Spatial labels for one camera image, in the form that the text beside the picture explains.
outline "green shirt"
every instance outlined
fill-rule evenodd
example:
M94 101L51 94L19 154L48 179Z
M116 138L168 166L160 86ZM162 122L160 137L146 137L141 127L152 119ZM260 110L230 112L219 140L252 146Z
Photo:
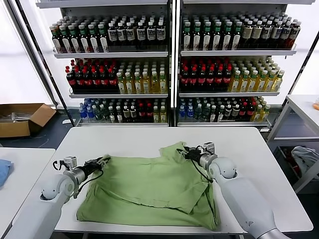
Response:
M180 142L161 148L158 158L111 157L103 176L90 184L77 219L215 230L219 214L212 185L176 151L183 145Z

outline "metal shelf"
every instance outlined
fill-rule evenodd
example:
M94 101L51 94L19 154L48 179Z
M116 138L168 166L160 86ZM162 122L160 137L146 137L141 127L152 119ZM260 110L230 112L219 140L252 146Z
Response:
M214 92L214 93L179 93L179 97L255 97L255 96L277 96L277 92Z
M119 98L125 98L125 99L144 99L144 98L167 98L168 94L125 94L125 95L120 95L120 94L100 94L100 95L95 95L95 94L74 94L71 93L69 94L70 98L73 99L80 99L80 98L108 98L108 99L119 99Z
M268 122L178 122L181 127L268 127Z
M67 58L129 58L129 57L167 57L167 51L107 52L107 53L61 53L54 54L57 59Z
M79 127L107 126L107 127L168 127L168 123L79 123Z
M292 56L295 50L181 51L181 56Z
M312 4L315 0L183 0L184 4L208 3L261 3L261 4Z
M39 8L123 6L123 5L163 5L167 0L38 0Z

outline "white table surface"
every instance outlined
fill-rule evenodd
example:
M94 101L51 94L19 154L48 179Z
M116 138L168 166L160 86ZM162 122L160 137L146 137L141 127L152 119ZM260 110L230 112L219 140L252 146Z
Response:
M319 95L287 95L286 98L289 106L319 134L319 111L313 108L313 103L319 99Z
M55 149L2 148L0 159L13 162L13 171L0 187L0 238L11 224Z
M313 225L289 182L260 133L253 127L76 127L70 129L52 160L77 156L78 165L104 154L122 157L157 157L159 148L185 141L189 146L212 141L219 156L232 158L241 173L249 178L271 205L278 228L283 232L311 231ZM48 164L27 198L28 204L39 196L41 185L58 173ZM140 227L79 222L76 212L88 186L78 199L62 208L55 230L64 232L135 233L135 234L242 234L214 184L215 198L221 214L221 227L212 232L201 227Z

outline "blue cloth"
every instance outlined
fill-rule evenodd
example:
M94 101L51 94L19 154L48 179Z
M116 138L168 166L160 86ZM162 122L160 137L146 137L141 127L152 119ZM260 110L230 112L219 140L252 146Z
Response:
M0 187L6 181L12 163L7 160L0 159Z

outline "cardboard box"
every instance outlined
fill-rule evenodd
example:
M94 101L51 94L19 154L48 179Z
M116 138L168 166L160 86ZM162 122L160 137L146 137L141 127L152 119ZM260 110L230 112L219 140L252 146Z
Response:
M56 110L45 104L10 104L0 105L0 117L12 112L32 113L28 121L0 122L0 137L30 136L39 132L56 113Z

